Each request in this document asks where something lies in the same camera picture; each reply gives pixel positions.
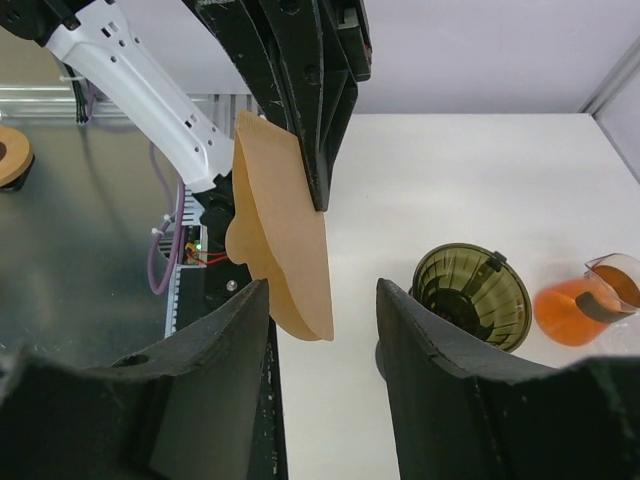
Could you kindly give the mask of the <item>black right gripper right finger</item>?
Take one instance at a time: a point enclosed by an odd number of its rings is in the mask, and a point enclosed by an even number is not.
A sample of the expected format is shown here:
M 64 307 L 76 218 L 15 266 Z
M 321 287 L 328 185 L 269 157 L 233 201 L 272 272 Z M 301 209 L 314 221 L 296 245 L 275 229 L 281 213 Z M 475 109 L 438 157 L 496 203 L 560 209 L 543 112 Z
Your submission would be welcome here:
M 476 339 L 390 280 L 380 350 L 404 479 L 635 479 L 639 361 L 554 369 Z

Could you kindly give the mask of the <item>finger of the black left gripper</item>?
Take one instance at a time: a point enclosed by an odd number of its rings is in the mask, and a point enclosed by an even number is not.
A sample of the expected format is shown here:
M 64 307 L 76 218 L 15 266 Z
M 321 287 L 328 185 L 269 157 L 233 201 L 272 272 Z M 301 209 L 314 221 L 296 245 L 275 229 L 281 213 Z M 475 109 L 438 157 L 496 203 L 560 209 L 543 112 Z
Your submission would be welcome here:
M 337 153 L 371 78 L 372 44 L 362 1 L 261 1 L 298 137 L 314 207 L 328 209 Z
M 218 40 L 267 120 L 292 131 L 279 47 L 261 2 L 190 0 L 185 5 Z

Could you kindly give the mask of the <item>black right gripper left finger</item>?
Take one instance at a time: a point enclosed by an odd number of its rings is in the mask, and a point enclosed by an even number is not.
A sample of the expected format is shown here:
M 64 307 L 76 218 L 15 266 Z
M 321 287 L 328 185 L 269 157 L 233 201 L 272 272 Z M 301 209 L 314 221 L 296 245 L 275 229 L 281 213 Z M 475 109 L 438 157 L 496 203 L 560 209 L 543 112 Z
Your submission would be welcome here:
M 5 479 L 243 479 L 269 326 L 269 286 L 110 367 L 27 347 L 1 358 Z

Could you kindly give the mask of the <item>olive green plastic dripper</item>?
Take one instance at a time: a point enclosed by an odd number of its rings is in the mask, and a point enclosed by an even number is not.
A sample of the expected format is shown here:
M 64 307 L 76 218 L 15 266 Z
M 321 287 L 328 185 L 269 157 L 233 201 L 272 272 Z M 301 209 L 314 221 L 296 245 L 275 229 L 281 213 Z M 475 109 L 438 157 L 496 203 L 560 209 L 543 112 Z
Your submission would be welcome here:
M 498 251 L 449 243 L 428 252 L 410 295 L 427 310 L 505 352 L 529 334 L 532 305 L 524 282 Z

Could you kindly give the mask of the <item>brown paper coffee filter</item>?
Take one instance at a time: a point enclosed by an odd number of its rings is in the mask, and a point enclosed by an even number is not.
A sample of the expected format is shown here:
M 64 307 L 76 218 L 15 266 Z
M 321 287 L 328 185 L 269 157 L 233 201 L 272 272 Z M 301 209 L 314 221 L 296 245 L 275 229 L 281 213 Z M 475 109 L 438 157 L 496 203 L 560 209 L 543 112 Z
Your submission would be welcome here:
M 334 321 L 324 215 L 307 185 L 297 137 L 243 111 L 235 126 L 230 260 L 269 283 L 273 320 L 304 341 L 331 341 Z

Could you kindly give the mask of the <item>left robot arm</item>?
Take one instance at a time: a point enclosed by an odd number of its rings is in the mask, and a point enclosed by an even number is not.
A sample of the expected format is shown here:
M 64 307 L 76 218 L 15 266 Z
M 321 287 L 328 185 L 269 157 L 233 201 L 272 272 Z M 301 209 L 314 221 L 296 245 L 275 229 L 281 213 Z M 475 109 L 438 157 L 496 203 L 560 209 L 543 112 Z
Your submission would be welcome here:
M 358 86 L 371 76 L 361 1 L 191 1 L 266 118 L 299 140 L 314 207 L 332 171 Z M 158 64 L 114 1 L 5 1 L 2 27 L 48 49 L 105 93 L 170 160 L 203 205 L 230 173 L 232 145 Z

